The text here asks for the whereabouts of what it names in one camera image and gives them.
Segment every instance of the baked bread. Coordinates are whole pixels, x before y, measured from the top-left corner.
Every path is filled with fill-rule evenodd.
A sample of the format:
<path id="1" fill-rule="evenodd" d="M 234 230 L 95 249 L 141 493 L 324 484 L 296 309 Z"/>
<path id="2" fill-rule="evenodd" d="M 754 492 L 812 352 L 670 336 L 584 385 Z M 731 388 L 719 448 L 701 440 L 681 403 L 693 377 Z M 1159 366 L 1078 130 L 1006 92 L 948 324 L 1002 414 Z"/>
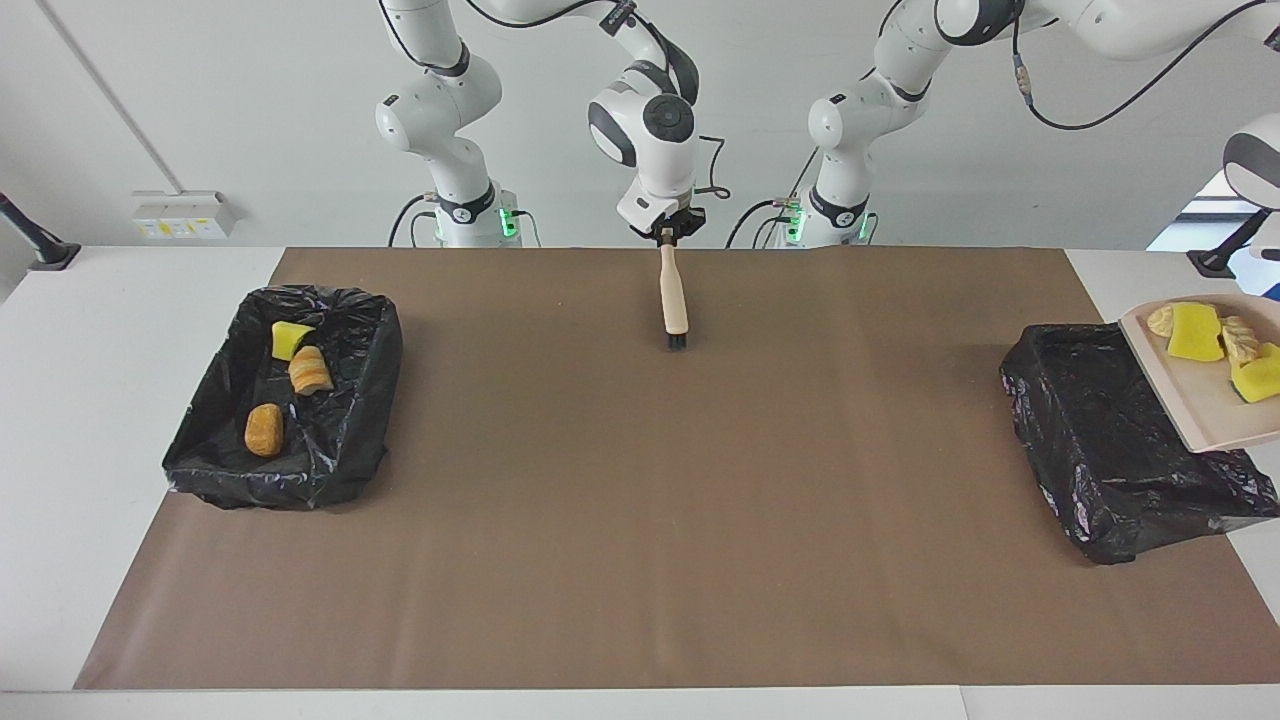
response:
<path id="1" fill-rule="evenodd" d="M 289 361 L 289 382 L 293 383 L 293 392 L 302 397 L 333 389 L 333 378 L 329 377 L 329 368 L 324 364 L 319 347 L 308 345 L 293 355 Z"/>
<path id="2" fill-rule="evenodd" d="M 275 457 L 284 448 L 284 413 L 279 405 L 259 405 L 244 424 L 244 446 L 259 457 Z"/>
<path id="3" fill-rule="evenodd" d="M 1235 315 L 1222 318 L 1222 347 L 1226 348 L 1226 357 L 1235 365 L 1244 365 L 1258 359 L 1258 336 L 1253 328 L 1245 324 L 1243 318 Z"/>
<path id="4" fill-rule="evenodd" d="M 1160 337 L 1174 337 L 1174 306 L 1165 305 L 1147 315 L 1147 328 Z"/>

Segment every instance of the wooden brush handle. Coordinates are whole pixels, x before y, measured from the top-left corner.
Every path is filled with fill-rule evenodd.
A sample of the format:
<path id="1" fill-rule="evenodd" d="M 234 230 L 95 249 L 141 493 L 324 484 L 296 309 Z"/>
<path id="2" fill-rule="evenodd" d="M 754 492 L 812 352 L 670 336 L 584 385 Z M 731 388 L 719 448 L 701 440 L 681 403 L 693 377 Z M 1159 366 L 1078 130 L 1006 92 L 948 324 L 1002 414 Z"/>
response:
<path id="1" fill-rule="evenodd" d="M 676 268 L 676 246 L 659 246 L 658 252 L 662 254 L 662 273 L 658 275 L 662 319 L 667 324 L 667 334 L 685 334 L 689 332 L 689 311 L 685 309 L 685 286 Z"/>

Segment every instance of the black stand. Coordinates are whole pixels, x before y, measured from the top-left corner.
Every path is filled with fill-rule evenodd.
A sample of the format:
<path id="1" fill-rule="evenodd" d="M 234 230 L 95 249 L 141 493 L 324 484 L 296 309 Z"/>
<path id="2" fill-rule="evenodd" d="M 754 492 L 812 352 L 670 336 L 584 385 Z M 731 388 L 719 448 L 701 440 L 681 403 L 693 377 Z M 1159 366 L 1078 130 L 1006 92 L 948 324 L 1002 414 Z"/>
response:
<path id="1" fill-rule="evenodd" d="M 1199 274 L 1206 278 L 1225 278 L 1235 279 L 1235 273 L 1226 266 L 1226 263 L 1235 255 L 1242 247 L 1253 240 L 1253 236 L 1258 234 L 1258 229 L 1262 228 L 1262 223 L 1267 222 L 1271 215 L 1271 210 L 1258 210 L 1252 218 L 1244 220 L 1238 231 L 1231 233 L 1231 237 L 1226 238 L 1222 245 L 1219 245 L 1213 250 L 1189 250 L 1187 256 L 1190 258 L 1192 265 L 1199 270 Z"/>
<path id="2" fill-rule="evenodd" d="M 24 215 L 3 192 L 0 192 L 0 215 L 13 223 L 13 227 L 18 228 L 18 232 L 36 251 L 36 261 L 31 265 L 32 270 L 64 270 L 79 252 L 79 245 L 58 240 L 51 232 Z"/>

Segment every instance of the black cable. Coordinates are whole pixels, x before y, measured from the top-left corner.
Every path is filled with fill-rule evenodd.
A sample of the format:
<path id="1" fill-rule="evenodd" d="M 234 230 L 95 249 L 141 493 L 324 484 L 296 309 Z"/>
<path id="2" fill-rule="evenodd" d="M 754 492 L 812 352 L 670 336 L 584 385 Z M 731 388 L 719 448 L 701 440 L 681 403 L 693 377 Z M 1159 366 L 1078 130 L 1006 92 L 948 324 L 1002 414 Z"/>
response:
<path id="1" fill-rule="evenodd" d="M 641 26 L 644 26 L 646 31 L 649 31 L 649 36 L 653 37 L 653 41 L 658 44 L 658 49 L 662 50 L 663 63 L 667 65 L 666 68 L 663 68 L 663 72 L 671 74 L 671 47 L 668 47 L 669 41 L 667 40 L 667 36 L 663 35 L 662 31 L 659 31 L 658 27 L 650 23 L 649 20 L 641 18 L 640 15 L 634 15 L 634 17 L 636 22 L 639 22 Z"/>
<path id="2" fill-rule="evenodd" d="M 410 220 L 408 220 L 408 242 L 413 247 L 417 247 L 417 229 L 416 228 L 417 228 L 417 220 L 420 218 L 433 218 L 434 219 L 435 218 L 435 213 L 428 210 L 426 213 L 419 213 L 417 215 L 413 215 L 412 218 L 410 218 Z"/>
<path id="3" fill-rule="evenodd" d="M 529 222 L 534 224 L 534 242 L 538 243 L 538 247 L 541 247 L 543 233 L 538 232 L 538 218 L 535 218 L 534 214 L 529 210 L 516 210 L 511 214 L 512 218 L 522 218 L 525 215 L 529 215 Z"/>
<path id="4" fill-rule="evenodd" d="M 490 23 L 499 24 L 502 27 L 509 27 L 512 29 L 527 29 L 527 28 L 531 28 L 531 27 L 544 26 L 544 24 L 547 24 L 547 23 L 549 23 L 552 20 L 558 20 L 558 19 L 563 18 L 564 15 L 572 13 L 573 10 L 579 10 L 579 9 L 585 8 L 588 5 L 594 5 L 595 3 L 613 3 L 614 5 L 618 5 L 620 0 L 579 0 L 577 3 L 573 3 L 572 5 L 570 5 L 568 8 L 564 8 L 562 10 L 557 10 L 557 12 L 547 15 L 545 18 L 531 20 L 531 22 L 527 22 L 527 23 L 513 23 L 511 20 L 504 20 L 502 18 L 497 18 L 494 15 L 490 15 L 488 12 L 485 12 L 485 9 L 481 8 L 480 5 L 476 5 L 475 0 L 467 0 L 467 5 L 471 5 L 471 9 L 475 10 L 475 12 L 477 12 L 477 13 L 480 13 L 480 15 L 484 17 L 484 19 L 489 20 Z"/>
<path id="5" fill-rule="evenodd" d="M 813 161 L 817 158 L 818 158 L 818 149 L 814 147 L 813 152 L 809 154 L 809 159 L 805 160 L 804 168 L 800 169 L 800 174 L 796 176 L 796 182 L 791 184 L 791 192 L 787 193 L 787 197 L 795 197 L 796 191 L 800 190 L 800 183 L 804 182 L 804 176 L 809 172 L 809 168 L 813 167 Z M 787 209 L 782 208 L 781 210 L 778 210 L 778 215 L 774 218 L 774 220 L 781 222 L 782 215 L 785 215 L 786 213 Z"/>
<path id="6" fill-rule="evenodd" d="M 707 170 L 707 182 L 709 182 L 710 184 L 708 184 L 707 187 L 699 187 L 698 190 L 694 191 L 694 195 L 705 195 L 710 192 L 716 195 L 716 197 L 719 200 L 728 200 L 730 197 L 733 197 L 733 191 L 731 191 L 724 186 L 716 184 L 716 161 L 719 160 L 721 150 L 724 150 L 724 143 L 727 141 L 723 137 L 712 137 L 709 135 L 700 135 L 698 136 L 698 140 L 714 142 L 717 143 L 717 147 L 716 152 L 712 154 L 710 169 Z"/>
<path id="7" fill-rule="evenodd" d="M 1183 60 L 1187 59 L 1188 55 L 1192 54 L 1193 50 L 1196 50 L 1197 47 L 1199 47 L 1201 44 L 1203 44 L 1206 40 L 1208 40 L 1208 37 L 1211 35 L 1213 35 L 1215 32 L 1217 32 L 1222 26 L 1225 26 L 1226 23 L 1229 23 L 1233 19 L 1235 19 L 1235 17 L 1239 15 L 1240 13 L 1244 13 L 1245 10 L 1249 10 L 1252 8 L 1257 8 L 1258 5 L 1265 5 L 1266 3 L 1267 3 L 1267 0 L 1252 0 L 1252 1 L 1245 3 L 1244 5 L 1240 5 L 1239 8 L 1231 10 L 1230 13 L 1222 15 L 1216 23 L 1211 24 L 1204 32 L 1199 33 L 1199 36 L 1197 36 L 1196 40 L 1193 40 L 1190 42 L 1190 45 L 1188 45 L 1185 49 L 1183 49 L 1183 51 L 1179 53 L 1178 56 L 1174 58 L 1174 60 L 1171 63 L 1169 63 L 1167 65 L 1165 65 L 1165 69 L 1160 70 L 1160 73 L 1156 77 L 1151 78 L 1151 82 L 1148 82 L 1147 85 L 1144 85 L 1142 87 L 1142 90 L 1139 90 L 1133 96 L 1130 96 L 1129 100 L 1125 100 L 1119 108 L 1116 108 L 1115 110 L 1111 110 L 1106 115 L 1102 115 L 1101 118 L 1098 118 L 1098 119 L 1096 119 L 1096 120 L 1093 120 L 1091 123 L 1083 123 L 1083 124 L 1076 124 L 1076 126 L 1069 126 L 1069 124 L 1062 124 L 1062 123 L 1057 123 L 1055 120 L 1051 120 L 1051 119 L 1046 118 L 1036 108 L 1036 100 L 1034 100 L 1034 97 L 1032 97 L 1032 91 L 1030 91 L 1030 73 L 1027 70 L 1027 67 L 1023 63 L 1021 53 L 1019 53 L 1019 49 L 1018 49 L 1018 36 L 1020 35 L 1020 31 L 1021 31 L 1021 27 L 1020 27 L 1021 22 L 1019 19 L 1015 19 L 1014 20 L 1014 68 L 1015 68 L 1014 72 L 1015 72 L 1015 76 L 1019 78 L 1019 91 L 1023 94 L 1023 99 L 1027 101 L 1027 108 L 1030 110 L 1032 115 L 1034 115 L 1036 119 L 1038 119 L 1039 122 L 1044 123 L 1046 126 L 1048 126 L 1051 128 L 1062 129 L 1062 131 L 1082 131 L 1082 129 L 1096 128 L 1096 127 L 1101 126 L 1102 123 L 1110 120 L 1111 118 L 1115 118 L 1120 113 L 1128 110 L 1129 106 L 1132 106 L 1134 102 L 1137 102 L 1138 100 L 1140 100 L 1144 95 L 1147 95 L 1147 92 L 1149 92 L 1151 88 L 1156 87 L 1156 85 L 1160 83 L 1160 81 L 1165 79 L 1165 76 L 1167 76 L 1169 73 L 1171 73 L 1174 70 L 1174 68 L 1176 68 Z"/>
<path id="8" fill-rule="evenodd" d="M 410 200 L 408 202 L 404 204 L 403 208 L 401 208 L 399 215 L 396 215 L 396 222 L 392 223 L 392 234 L 387 237 L 387 247 L 396 246 L 396 233 L 399 232 L 399 224 L 404 222 L 404 215 L 408 215 L 410 209 L 424 200 L 426 200 L 425 195 L 415 195 L 412 200 Z"/>
<path id="9" fill-rule="evenodd" d="M 399 32 L 396 29 L 396 23 L 392 22 L 392 14 L 387 10 L 387 3 L 383 3 L 383 0 L 378 0 L 378 6 L 383 9 L 383 18 L 387 20 L 387 27 L 390 28 L 392 37 L 396 38 L 396 44 L 401 46 L 401 50 L 404 51 L 404 55 L 408 56 L 408 59 L 412 60 L 413 64 L 420 68 L 430 67 L 428 63 L 419 60 L 417 58 L 413 56 L 412 53 L 408 51 L 408 46 L 404 45 L 404 41 L 401 40 L 399 37 Z"/>
<path id="10" fill-rule="evenodd" d="M 504 20 L 502 18 L 498 18 L 495 15 L 489 14 L 484 8 L 481 8 L 480 5 L 476 5 L 475 0 L 467 0 L 467 5 L 471 5 L 471 9 L 475 10 L 475 12 L 477 12 L 477 13 L 480 13 L 480 17 L 483 17 L 484 19 L 486 19 L 486 20 L 494 23 L 494 24 L 499 24 L 502 27 L 508 27 L 508 28 L 512 28 L 512 29 L 529 29 L 531 27 L 544 26 L 544 24 L 547 24 L 547 23 L 549 23 L 552 20 L 558 20 L 558 19 L 563 18 L 564 15 L 567 15 L 567 14 L 575 12 L 575 10 L 582 9 L 582 8 L 585 8 L 588 5 L 593 5 L 595 3 L 613 3 L 614 5 L 621 5 L 622 0 L 577 0 L 577 3 L 573 3 L 572 5 L 570 5 L 570 6 L 567 6 L 567 8 L 562 9 L 562 10 L 557 10 L 557 12 L 547 15 L 545 18 L 539 18 L 536 20 L 530 20 L 527 23 L 513 23 L 511 20 Z M 671 49 L 668 47 L 667 37 L 663 36 L 662 32 L 659 32 L 658 28 L 654 27 L 654 24 L 650 23 L 649 20 L 641 18 L 640 15 L 632 15 L 632 17 L 646 31 L 649 31 L 649 35 L 653 37 L 653 41 L 658 44 L 658 47 L 662 50 L 662 55 L 663 55 L 663 58 L 664 58 L 664 60 L 667 63 L 667 72 L 669 73 L 671 72 Z"/>
<path id="11" fill-rule="evenodd" d="M 737 236 L 737 231 L 742 229 L 742 224 L 746 223 L 748 218 L 754 215 L 758 210 L 763 210 L 773 205 L 773 200 L 762 200 L 755 205 L 751 205 L 742 217 L 737 219 L 737 224 L 733 225 L 733 232 L 728 233 L 728 240 L 724 242 L 724 250 L 733 247 L 733 238 Z"/>
<path id="12" fill-rule="evenodd" d="M 884 36 L 884 28 L 888 27 L 888 19 L 893 17 L 893 10 L 896 10 L 899 8 L 899 5 L 901 5 L 901 4 L 902 4 L 902 0 L 893 0 L 893 4 L 890 5 L 888 12 L 884 13 L 884 19 L 881 20 L 881 29 L 879 29 L 879 32 L 876 33 L 876 37 L 883 37 Z"/>
<path id="13" fill-rule="evenodd" d="M 768 228 L 769 225 L 777 227 L 778 223 L 783 222 L 786 222 L 785 218 L 764 218 L 764 222 L 760 223 L 760 227 L 755 228 L 755 237 L 751 238 L 751 250 L 755 250 L 756 247 L 759 247 L 760 250 L 768 249 L 769 238 L 773 237 L 773 229 L 769 228 L 769 234 L 764 236 L 764 245 L 760 245 L 760 233 L 764 232 L 764 228 Z"/>

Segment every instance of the wall socket panel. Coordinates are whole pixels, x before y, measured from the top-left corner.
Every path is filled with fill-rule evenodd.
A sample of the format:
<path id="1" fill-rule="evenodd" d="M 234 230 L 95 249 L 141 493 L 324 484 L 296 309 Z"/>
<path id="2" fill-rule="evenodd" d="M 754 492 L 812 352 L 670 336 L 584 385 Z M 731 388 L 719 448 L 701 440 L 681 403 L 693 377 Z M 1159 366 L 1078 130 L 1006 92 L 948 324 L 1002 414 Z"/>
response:
<path id="1" fill-rule="evenodd" d="M 136 192 L 134 197 L 141 205 L 132 220 L 147 240 L 227 240 L 236 227 L 220 192 Z"/>

